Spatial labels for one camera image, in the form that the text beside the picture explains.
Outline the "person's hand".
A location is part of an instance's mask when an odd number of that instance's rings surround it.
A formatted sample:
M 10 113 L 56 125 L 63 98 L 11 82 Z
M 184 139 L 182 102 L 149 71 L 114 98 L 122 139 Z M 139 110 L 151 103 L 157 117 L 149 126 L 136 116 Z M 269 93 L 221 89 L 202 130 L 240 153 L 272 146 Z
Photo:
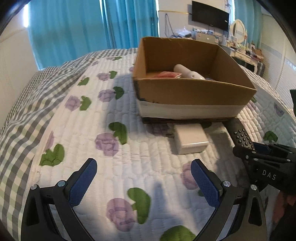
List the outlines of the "person's hand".
M 273 209 L 273 236 L 295 232 L 295 195 L 279 192 Z

